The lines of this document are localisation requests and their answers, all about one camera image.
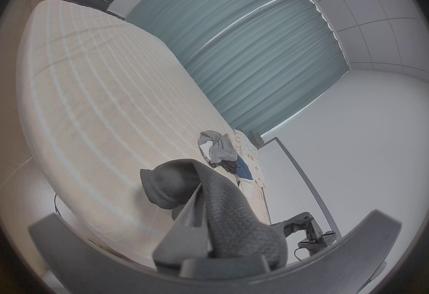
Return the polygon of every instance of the mattress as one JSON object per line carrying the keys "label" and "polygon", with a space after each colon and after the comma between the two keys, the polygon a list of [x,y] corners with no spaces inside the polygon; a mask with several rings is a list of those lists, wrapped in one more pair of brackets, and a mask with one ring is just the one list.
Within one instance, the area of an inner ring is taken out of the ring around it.
{"label": "mattress", "polygon": [[[173,220],[148,201],[140,169],[205,162],[201,131],[235,136],[162,41],[64,1],[43,1],[29,18],[17,96],[31,153],[58,196],[108,246],[150,267]],[[255,190],[251,206],[263,220]]]}

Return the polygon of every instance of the floral printed pillowcase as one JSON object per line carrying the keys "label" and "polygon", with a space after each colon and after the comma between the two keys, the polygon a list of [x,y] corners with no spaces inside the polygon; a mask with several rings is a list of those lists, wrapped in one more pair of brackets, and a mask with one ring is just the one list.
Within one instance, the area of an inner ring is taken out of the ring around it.
{"label": "floral printed pillowcase", "polygon": [[265,177],[259,162],[258,150],[253,145],[249,138],[241,131],[234,130],[236,133],[237,153],[249,167],[253,179],[260,185],[261,188],[265,187]]}

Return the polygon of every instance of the bed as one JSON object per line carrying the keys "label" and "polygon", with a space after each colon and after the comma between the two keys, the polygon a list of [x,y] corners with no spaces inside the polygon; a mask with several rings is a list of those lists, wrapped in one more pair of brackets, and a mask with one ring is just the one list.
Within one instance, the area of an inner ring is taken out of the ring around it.
{"label": "bed", "polygon": [[[227,133],[234,146],[236,132],[161,40],[74,3],[35,8],[16,78],[26,141],[55,192],[109,247],[154,267],[152,251],[173,220],[148,201],[139,170],[204,163],[201,131]],[[260,183],[249,203],[268,224]]]}

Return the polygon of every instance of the teal curtain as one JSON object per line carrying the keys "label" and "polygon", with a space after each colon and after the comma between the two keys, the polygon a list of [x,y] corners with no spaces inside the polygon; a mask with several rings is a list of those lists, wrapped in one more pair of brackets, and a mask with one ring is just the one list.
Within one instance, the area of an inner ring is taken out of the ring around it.
{"label": "teal curtain", "polygon": [[163,40],[247,135],[280,124],[348,71],[310,0],[142,0],[126,21]]}

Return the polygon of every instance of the curtain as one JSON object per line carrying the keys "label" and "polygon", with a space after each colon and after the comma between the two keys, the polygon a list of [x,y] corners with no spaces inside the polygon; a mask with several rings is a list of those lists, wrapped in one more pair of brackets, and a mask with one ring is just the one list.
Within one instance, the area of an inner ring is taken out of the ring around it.
{"label": "curtain", "polygon": [[164,41],[248,136],[282,123],[348,71],[310,0],[142,0],[126,21]]}

